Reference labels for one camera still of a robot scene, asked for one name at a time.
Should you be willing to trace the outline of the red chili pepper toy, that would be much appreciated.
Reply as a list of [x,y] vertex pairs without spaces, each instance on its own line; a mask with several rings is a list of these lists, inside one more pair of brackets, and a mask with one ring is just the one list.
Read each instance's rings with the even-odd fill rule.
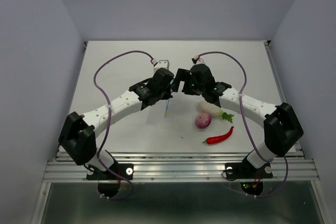
[[214,145],[214,144],[221,143],[227,140],[228,138],[230,138],[233,131],[234,131],[234,127],[232,126],[227,133],[220,135],[220,136],[208,137],[205,141],[203,141],[203,143],[207,145]]

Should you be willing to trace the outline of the white radish toy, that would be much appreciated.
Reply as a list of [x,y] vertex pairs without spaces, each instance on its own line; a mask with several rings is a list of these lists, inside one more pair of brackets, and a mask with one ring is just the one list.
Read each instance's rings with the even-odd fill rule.
[[228,114],[224,112],[220,107],[213,105],[211,103],[208,103],[206,101],[201,101],[198,103],[198,108],[204,112],[208,113],[212,118],[221,118],[224,121],[227,121],[229,123],[233,123],[233,114]]

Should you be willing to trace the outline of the purple onion toy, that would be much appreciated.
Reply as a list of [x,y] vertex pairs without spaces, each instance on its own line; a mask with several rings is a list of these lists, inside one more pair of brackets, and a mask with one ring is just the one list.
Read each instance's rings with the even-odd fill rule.
[[208,113],[200,113],[195,118],[195,126],[199,129],[204,129],[211,124],[212,117]]

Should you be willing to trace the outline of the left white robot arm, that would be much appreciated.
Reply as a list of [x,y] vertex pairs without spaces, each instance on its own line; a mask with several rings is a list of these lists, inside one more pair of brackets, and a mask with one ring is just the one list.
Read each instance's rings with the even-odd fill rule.
[[174,74],[160,68],[153,77],[138,82],[107,104],[82,115],[70,113],[63,124],[58,142],[78,166],[91,165],[106,179],[117,172],[115,160],[97,148],[96,137],[105,133],[107,140],[110,126],[133,113],[170,97]]

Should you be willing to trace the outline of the clear zip top bag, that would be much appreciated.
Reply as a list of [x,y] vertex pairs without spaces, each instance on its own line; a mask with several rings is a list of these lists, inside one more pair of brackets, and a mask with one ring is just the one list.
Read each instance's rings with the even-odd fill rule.
[[159,100],[155,105],[151,106],[148,111],[146,123],[149,125],[156,125],[160,123],[167,116],[167,109],[169,101],[172,98],[172,90],[169,90],[164,95],[163,100]]

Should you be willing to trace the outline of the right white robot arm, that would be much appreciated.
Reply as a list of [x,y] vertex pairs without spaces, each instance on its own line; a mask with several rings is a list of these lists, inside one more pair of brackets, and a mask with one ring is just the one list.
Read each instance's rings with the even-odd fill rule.
[[182,92],[188,95],[201,95],[205,100],[198,108],[213,118],[232,122],[233,115],[225,110],[242,115],[243,120],[250,119],[264,129],[264,142],[254,146],[242,163],[244,175],[253,177],[266,163],[276,157],[283,157],[303,136],[303,129],[291,105],[265,103],[242,94],[224,82],[216,82],[210,68],[196,64],[190,70],[178,69],[172,83],[172,90],[178,91],[184,82]]

